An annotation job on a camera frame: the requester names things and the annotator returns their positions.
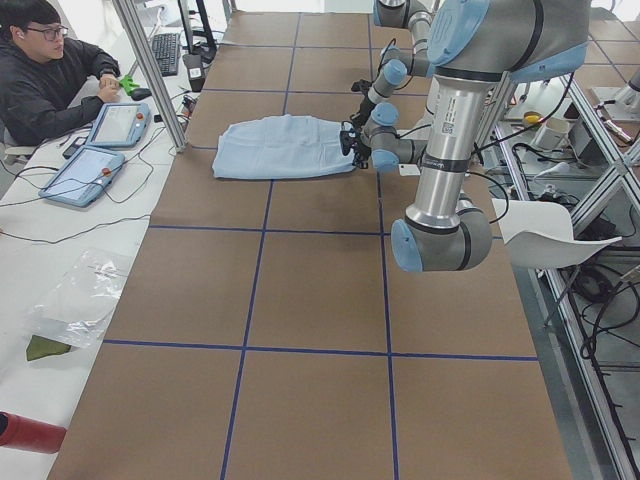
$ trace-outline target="electronic equipment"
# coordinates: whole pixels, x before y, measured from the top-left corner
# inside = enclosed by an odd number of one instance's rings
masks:
[[[133,147],[149,123],[146,103],[105,103],[87,137],[87,145],[104,148]]]
[[[216,56],[218,48],[216,41],[213,38],[213,32],[211,31],[211,25],[209,24],[209,17],[207,15],[206,6],[203,0],[196,0],[196,7],[200,16],[200,22],[202,24],[202,30],[194,30],[191,27],[191,19],[189,17],[189,1],[178,0],[178,6],[180,7],[180,17],[182,19],[182,28],[184,30],[185,38],[187,39],[187,53],[191,55],[200,55],[202,62],[210,64]],[[204,37],[204,45],[202,43],[196,44],[194,37]]]
[[[67,205],[86,207],[104,192],[122,169],[124,159],[120,152],[82,146],[38,195]]]
[[[582,163],[586,165],[603,165],[606,163],[604,154],[591,136],[582,118],[578,118],[571,130],[569,130],[568,138],[574,154]]]
[[[204,81],[207,76],[204,74],[204,66],[202,65],[202,57],[200,55],[186,54],[182,57],[185,67],[187,67],[187,75],[189,76],[189,85],[192,92],[202,91]]]
[[[62,152],[62,156],[69,160],[74,153],[78,151],[78,149],[85,144],[87,141],[87,137],[78,137],[76,138],[71,145],[69,145],[64,152]]]
[[[151,38],[151,51],[163,77],[178,74],[181,48],[179,33],[157,33]]]

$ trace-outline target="glasses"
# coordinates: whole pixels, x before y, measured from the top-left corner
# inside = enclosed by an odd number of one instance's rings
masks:
[[[69,33],[69,29],[67,27],[46,28],[44,30],[27,27],[27,30],[31,30],[32,32],[40,32],[42,35],[44,35],[44,39],[49,42],[54,42],[58,37],[64,38],[67,36],[67,33]]]

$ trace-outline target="white chair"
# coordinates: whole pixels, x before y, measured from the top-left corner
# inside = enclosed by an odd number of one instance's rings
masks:
[[[506,201],[493,199],[498,217]],[[571,215],[552,202],[509,202],[507,215],[499,221],[511,263],[525,268],[564,268],[579,265],[598,251],[621,240],[581,241],[573,237]]]

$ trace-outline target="plastic bag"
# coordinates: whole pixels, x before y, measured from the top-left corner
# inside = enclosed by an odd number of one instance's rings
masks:
[[[27,312],[31,333],[86,348],[107,329],[133,258],[89,249]]]

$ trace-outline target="keyboard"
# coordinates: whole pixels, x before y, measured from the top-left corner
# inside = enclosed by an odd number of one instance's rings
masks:
[[[178,74],[180,49],[179,33],[158,33],[151,39],[151,51],[163,77]]]

